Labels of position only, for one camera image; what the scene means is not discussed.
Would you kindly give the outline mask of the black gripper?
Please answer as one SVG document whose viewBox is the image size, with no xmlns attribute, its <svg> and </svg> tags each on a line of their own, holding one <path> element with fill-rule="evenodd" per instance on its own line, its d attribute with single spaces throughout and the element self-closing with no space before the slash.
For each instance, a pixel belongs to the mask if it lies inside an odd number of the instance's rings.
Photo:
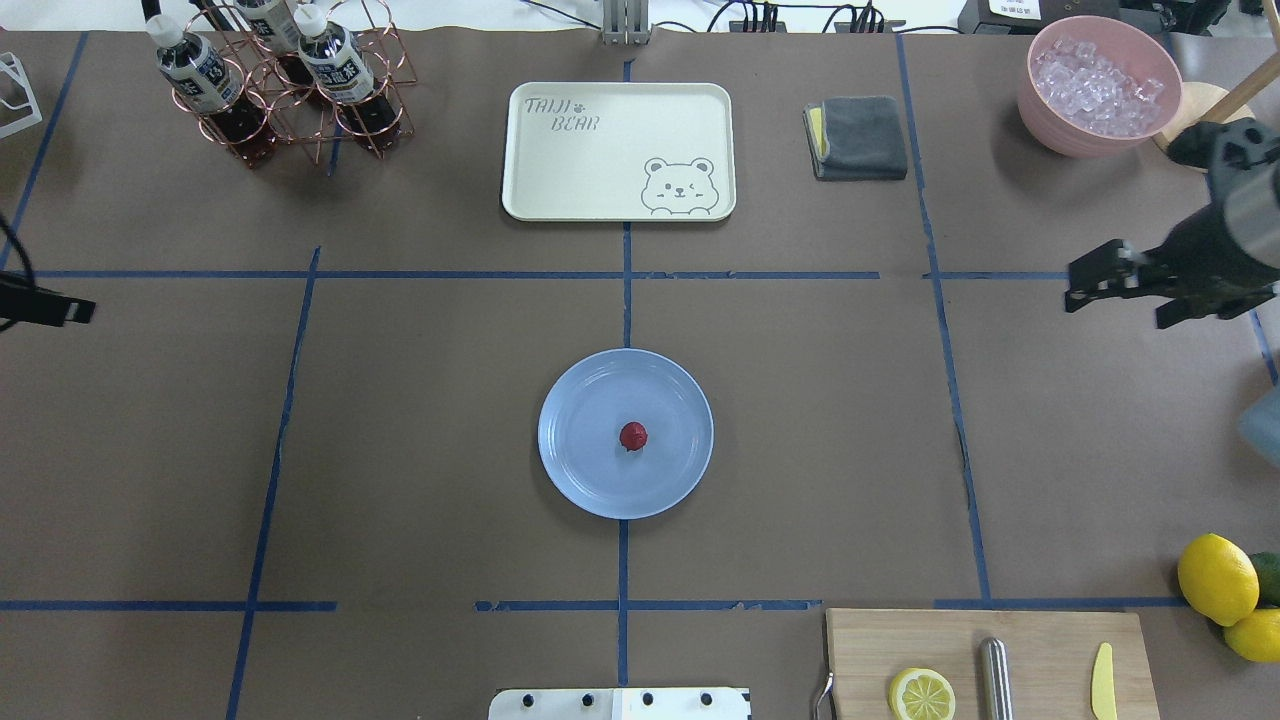
<svg viewBox="0 0 1280 720">
<path fill-rule="evenodd" d="M 1201 120 L 1180 132 L 1167 154 L 1180 165 L 1206 172 L 1210 202 L 1146 255 L 1125 240 L 1110 240 L 1070 261 L 1066 313 L 1101 299 L 1151 293 L 1169 297 L 1156 309 L 1156 327 L 1162 331 L 1206 316 L 1231 320 L 1251 310 L 1251 301 L 1274 299 L 1277 132 L 1254 118 Z M 1152 287 L 1140 279 L 1152 281 Z"/>
</svg>

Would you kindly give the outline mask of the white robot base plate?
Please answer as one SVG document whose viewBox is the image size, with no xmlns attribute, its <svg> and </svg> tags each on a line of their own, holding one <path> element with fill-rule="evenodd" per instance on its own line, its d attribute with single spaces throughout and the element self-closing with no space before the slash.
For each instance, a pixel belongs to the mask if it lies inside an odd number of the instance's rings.
<svg viewBox="0 0 1280 720">
<path fill-rule="evenodd" d="M 750 691 L 723 685 L 506 689 L 489 719 L 751 719 Z"/>
</svg>

